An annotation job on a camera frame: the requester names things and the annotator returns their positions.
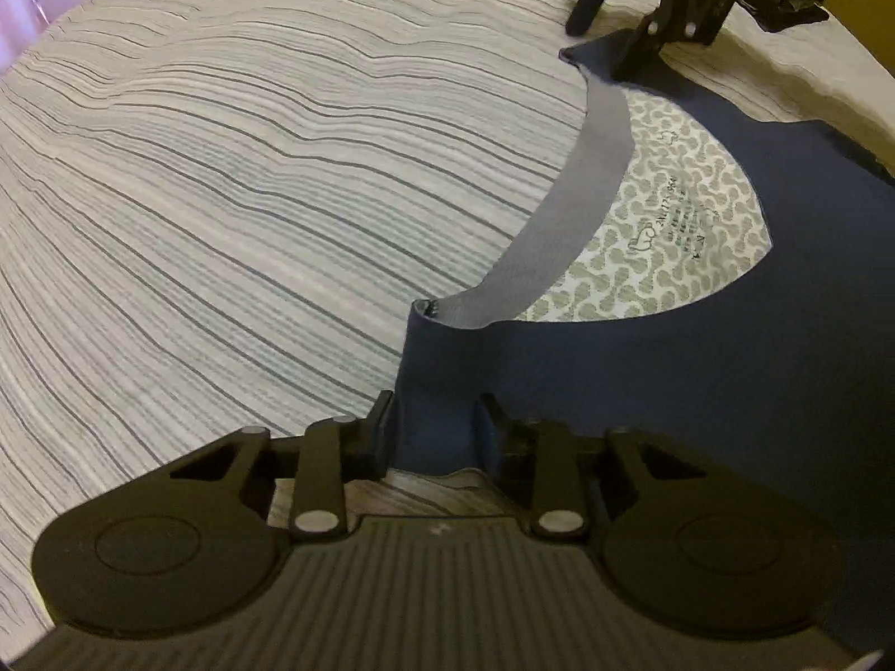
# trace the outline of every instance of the silver pin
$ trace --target silver pin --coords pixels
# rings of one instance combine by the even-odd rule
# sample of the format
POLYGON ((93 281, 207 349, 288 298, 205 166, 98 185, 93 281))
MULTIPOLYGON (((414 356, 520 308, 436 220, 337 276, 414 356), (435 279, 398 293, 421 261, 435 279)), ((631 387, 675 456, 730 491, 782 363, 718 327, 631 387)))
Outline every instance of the silver pin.
POLYGON ((338 527, 338 517, 326 510, 308 510, 295 518, 295 526, 302 532, 319 535, 338 527))
POLYGON ((585 526, 585 518, 571 510, 550 510, 538 518, 538 524, 548 532, 565 535, 585 526))

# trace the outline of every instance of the striped fabric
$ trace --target striped fabric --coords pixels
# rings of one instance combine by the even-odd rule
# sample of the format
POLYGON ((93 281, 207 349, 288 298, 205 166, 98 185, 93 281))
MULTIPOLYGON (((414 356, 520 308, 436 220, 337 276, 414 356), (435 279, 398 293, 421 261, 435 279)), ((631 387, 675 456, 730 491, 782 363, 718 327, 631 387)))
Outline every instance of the striped fabric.
MULTIPOLYGON (((595 32, 655 1, 610 0, 595 32)), ((92 0, 3 75, 0 658, 48 627, 29 557, 57 513, 391 387, 411 300, 481 279, 571 148, 568 6, 92 0)), ((835 20, 774 36, 737 11, 710 51, 666 57, 895 163, 892 80, 835 20)), ((402 475, 352 502, 494 506, 402 475)))

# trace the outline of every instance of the navy blue fabric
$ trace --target navy blue fabric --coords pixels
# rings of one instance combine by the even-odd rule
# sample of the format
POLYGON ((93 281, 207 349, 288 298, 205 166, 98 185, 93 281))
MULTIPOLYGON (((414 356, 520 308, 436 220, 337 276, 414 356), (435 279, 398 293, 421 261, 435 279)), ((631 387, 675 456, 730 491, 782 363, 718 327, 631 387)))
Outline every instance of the navy blue fabric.
MULTIPOLYGON (((605 77, 625 34, 564 55, 605 77)), ((476 465, 476 399, 581 434, 661 431, 828 518, 847 580, 827 628, 856 650, 895 629, 895 190, 820 122, 759 123, 661 62, 638 84, 717 136, 773 249, 723 291, 658 315, 467 331, 414 306, 394 464, 476 465)))

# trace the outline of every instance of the patterned fabric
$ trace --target patterned fabric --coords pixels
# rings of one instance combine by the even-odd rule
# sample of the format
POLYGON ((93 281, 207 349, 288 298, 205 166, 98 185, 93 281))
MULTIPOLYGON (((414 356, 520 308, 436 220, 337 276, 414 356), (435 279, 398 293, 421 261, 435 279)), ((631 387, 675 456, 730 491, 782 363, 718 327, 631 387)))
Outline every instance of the patterned fabric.
MULTIPOLYGON (((654 4, 610 0, 594 35, 654 4)), ((92 0, 3 74, 0 658, 49 625, 29 557, 55 515, 393 385, 411 300, 476 284, 574 143, 567 9, 92 0)), ((895 154, 891 78, 845 28, 725 28, 665 57, 757 118, 825 117, 895 154)), ((469 506, 413 477, 375 491, 469 506)))
POLYGON ((602 226, 529 321, 635 318, 719 291, 771 239, 746 174, 674 103, 625 89, 634 156, 602 226))

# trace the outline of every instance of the striped bedsheet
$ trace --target striped bedsheet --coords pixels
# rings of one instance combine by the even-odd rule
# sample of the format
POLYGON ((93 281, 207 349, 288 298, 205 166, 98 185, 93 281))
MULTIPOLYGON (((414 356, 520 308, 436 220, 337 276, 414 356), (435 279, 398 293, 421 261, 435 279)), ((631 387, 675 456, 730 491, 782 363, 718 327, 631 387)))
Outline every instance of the striped bedsheet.
MULTIPOLYGON (((594 35, 657 0, 609 0, 594 35)), ((391 387, 411 300, 476 284, 582 122, 571 0, 92 0, 0 80, 0 658, 49 626, 58 513, 244 424, 391 387)), ((732 13, 664 57, 895 164, 891 77, 834 19, 732 13)), ((355 510, 479 512, 474 474, 355 510)))

